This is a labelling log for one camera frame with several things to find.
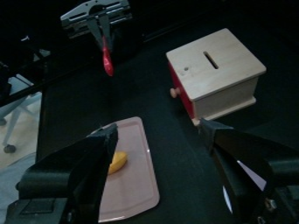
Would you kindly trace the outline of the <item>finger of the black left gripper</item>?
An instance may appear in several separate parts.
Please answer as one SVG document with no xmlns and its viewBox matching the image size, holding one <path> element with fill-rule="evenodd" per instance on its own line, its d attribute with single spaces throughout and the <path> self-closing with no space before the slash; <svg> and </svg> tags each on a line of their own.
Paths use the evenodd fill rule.
<svg viewBox="0 0 299 224">
<path fill-rule="evenodd" d="M 111 38 L 111 25 L 110 25 L 110 20 L 108 20 L 108 16 L 104 15 L 100 17 L 99 19 L 100 22 L 100 26 L 102 26 L 102 31 L 103 31 L 103 42 L 107 44 L 107 49 L 110 51 L 114 51 L 114 41 Z"/>
<path fill-rule="evenodd" d="M 103 40 L 102 40 L 102 32 L 99 28 L 99 23 L 95 17 L 87 18 L 88 30 L 98 42 L 99 49 L 103 49 Z"/>
</svg>

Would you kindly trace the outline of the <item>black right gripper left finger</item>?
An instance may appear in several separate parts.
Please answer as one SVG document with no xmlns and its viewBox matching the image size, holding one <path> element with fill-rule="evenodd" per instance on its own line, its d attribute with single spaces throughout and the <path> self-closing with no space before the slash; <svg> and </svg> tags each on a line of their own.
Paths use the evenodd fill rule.
<svg viewBox="0 0 299 224">
<path fill-rule="evenodd" d="M 115 124 L 36 162 L 18 185 L 15 224 L 98 224 L 118 144 Z"/>
</svg>

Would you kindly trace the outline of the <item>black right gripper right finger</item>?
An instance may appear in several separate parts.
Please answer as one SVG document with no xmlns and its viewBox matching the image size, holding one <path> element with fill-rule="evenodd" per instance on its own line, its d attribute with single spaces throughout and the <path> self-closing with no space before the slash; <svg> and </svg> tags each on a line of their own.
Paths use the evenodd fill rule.
<svg viewBox="0 0 299 224">
<path fill-rule="evenodd" d="M 201 137 L 238 224 L 299 224 L 299 150 L 203 119 Z"/>
</svg>

